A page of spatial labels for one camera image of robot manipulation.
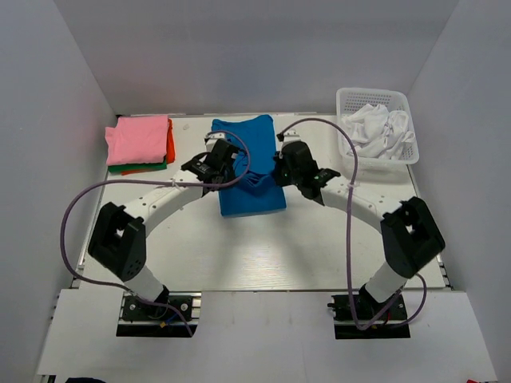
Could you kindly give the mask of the blue t-shirt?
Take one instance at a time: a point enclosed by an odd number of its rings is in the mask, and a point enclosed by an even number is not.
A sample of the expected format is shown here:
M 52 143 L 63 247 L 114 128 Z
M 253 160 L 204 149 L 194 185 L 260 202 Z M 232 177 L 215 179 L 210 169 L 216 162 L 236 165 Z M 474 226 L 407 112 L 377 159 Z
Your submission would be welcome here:
M 235 160 L 235 175 L 243 179 L 219 191 L 220 214 L 224 217 L 261 215 L 287 208 L 283 189 L 275 184 L 273 156 L 276 153 L 274 121 L 262 115 L 241 122 L 215 119 L 212 131 L 226 131 L 227 141 L 246 146 Z

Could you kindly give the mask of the white t-shirt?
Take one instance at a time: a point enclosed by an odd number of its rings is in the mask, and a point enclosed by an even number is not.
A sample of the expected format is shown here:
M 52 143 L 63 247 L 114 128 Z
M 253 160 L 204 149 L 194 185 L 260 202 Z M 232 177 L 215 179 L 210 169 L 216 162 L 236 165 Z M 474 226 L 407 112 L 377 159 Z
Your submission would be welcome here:
M 405 147 L 416 142 L 408 113 L 389 111 L 381 104 L 365 104 L 355 113 L 342 116 L 339 125 L 362 158 L 398 160 Z

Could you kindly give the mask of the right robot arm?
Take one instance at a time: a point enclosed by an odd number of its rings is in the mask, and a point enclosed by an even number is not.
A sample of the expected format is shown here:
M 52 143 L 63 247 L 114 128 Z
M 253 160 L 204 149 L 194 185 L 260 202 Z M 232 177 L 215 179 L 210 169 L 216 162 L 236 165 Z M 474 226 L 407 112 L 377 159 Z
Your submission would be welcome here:
M 284 145 L 274 161 L 277 185 L 293 185 L 306 199 L 351 213 L 382 236 L 385 261 L 361 288 L 360 306 L 366 316 L 379 318 L 387 312 L 390 297 L 445 249 L 423 199 L 399 201 L 356 186 L 339 172 L 320 168 L 300 140 Z

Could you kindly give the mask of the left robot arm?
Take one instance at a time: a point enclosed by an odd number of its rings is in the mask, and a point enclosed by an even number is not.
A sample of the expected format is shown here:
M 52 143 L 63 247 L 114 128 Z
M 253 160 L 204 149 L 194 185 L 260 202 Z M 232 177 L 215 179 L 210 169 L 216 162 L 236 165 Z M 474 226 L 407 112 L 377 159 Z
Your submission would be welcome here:
M 182 164 L 165 184 L 123 205 L 105 204 L 97 217 L 88 253 L 122 281 L 127 291 L 141 298 L 150 318 L 168 311 L 168 289 L 146 266 L 147 238 L 170 215 L 187 204 L 233 185 L 234 163 L 247 150 L 217 133 L 206 141 L 207 151 Z

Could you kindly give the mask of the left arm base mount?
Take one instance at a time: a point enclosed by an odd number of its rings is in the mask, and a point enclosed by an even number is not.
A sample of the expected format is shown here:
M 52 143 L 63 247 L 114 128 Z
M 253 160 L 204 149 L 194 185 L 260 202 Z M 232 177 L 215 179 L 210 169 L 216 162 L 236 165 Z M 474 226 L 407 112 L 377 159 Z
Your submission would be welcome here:
M 201 293 L 175 293 L 168 297 L 164 307 L 145 307 L 131 295 L 125 294 L 117 323 L 119 338 L 190 338 L 199 324 Z

